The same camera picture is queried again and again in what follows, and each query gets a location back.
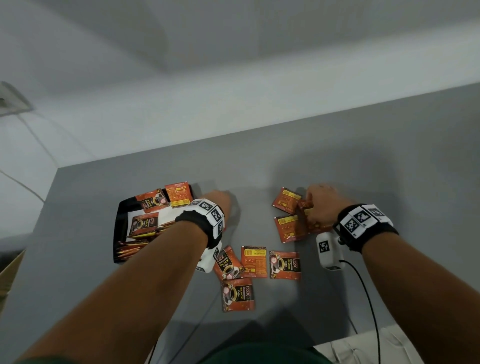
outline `green shirt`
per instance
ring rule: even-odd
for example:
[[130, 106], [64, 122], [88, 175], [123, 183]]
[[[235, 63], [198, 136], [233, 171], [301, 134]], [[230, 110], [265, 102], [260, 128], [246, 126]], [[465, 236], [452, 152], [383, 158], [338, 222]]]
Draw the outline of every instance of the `green shirt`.
[[[259, 342], [234, 345], [211, 354], [201, 364], [332, 364], [315, 349]], [[76, 364], [59, 357], [22, 360], [16, 364]]]

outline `table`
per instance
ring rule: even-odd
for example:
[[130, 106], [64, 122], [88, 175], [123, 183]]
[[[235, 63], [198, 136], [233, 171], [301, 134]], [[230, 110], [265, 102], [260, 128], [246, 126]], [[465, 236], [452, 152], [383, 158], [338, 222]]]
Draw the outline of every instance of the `table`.
[[[196, 195], [230, 190], [224, 246], [238, 256], [242, 245], [297, 251], [302, 281], [255, 279], [256, 310], [222, 313], [217, 277], [195, 272], [153, 363], [194, 362], [243, 340], [307, 347], [373, 328], [351, 269], [322, 269], [314, 237], [280, 243], [273, 217], [284, 214], [271, 204], [282, 186], [304, 194], [312, 182], [333, 182], [375, 203], [413, 245], [479, 289], [467, 244], [479, 212], [478, 94], [479, 85], [465, 86], [59, 169], [0, 318], [0, 362], [14, 360], [118, 268], [119, 201], [166, 183], [188, 181]], [[379, 325], [392, 324], [361, 256], [345, 258], [366, 281]]]

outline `white paper in tray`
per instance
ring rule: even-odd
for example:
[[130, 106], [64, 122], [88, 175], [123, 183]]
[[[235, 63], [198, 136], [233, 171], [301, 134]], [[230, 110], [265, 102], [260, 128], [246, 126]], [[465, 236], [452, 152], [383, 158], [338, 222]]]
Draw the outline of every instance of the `white paper in tray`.
[[[171, 208], [170, 206], [164, 207], [161, 210], [151, 212], [151, 214], [158, 214], [158, 225], [165, 224], [166, 222], [170, 222], [175, 220], [175, 218], [183, 212], [183, 208]], [[129, 211], [127, 213], [128, 216], [128, 227], [127, 227], [127, 235], [130, 233], [130, 227], [132, 226], [132, 219], [135, 216], [144, 215], [145, 212], [143, 210], [137, 211]], [[127, 238], [126, 241], [131, 242], [135, 239]]]

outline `switch plate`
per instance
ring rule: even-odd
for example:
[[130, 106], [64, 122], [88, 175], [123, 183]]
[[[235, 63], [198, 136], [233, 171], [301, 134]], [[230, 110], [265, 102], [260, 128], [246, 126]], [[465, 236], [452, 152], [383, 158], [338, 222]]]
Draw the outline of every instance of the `switch plate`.
[[0, 118], [32, 110], [32, 105], [15, 87], [8, 82], [0, 82]]

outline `forearm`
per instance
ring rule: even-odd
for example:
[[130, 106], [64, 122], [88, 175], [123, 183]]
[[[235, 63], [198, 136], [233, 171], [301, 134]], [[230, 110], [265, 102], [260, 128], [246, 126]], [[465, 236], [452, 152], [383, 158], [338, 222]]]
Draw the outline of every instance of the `forearm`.
[[365, 265], [425, 363], [480, 358], [480, 294], [392, 233], [368, 241]]
[[195, 271], [207, 236], [181, 221], [141, 250], [56, 324], [22, 358], [143, 363]]

